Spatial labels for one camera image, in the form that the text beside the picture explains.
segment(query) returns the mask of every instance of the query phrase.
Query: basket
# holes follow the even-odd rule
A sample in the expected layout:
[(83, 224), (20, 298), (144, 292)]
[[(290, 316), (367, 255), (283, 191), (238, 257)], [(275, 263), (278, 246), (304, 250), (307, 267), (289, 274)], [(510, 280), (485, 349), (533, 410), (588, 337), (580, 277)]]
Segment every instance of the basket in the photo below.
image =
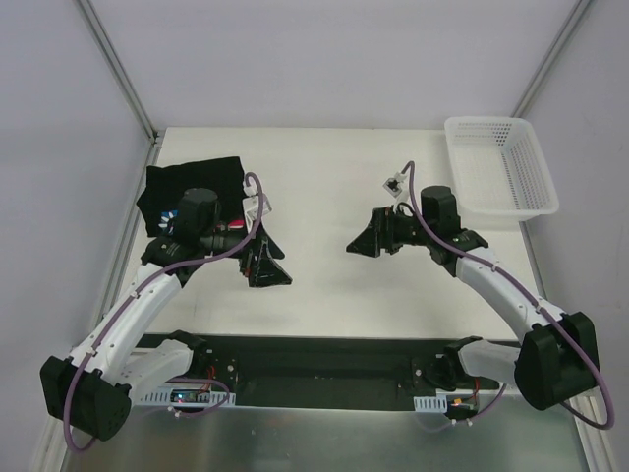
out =
[(502, 225), (559, 209), (540, 143), (528, 121), (449, 118), (445, 137), (453, 193), (466, 223)]

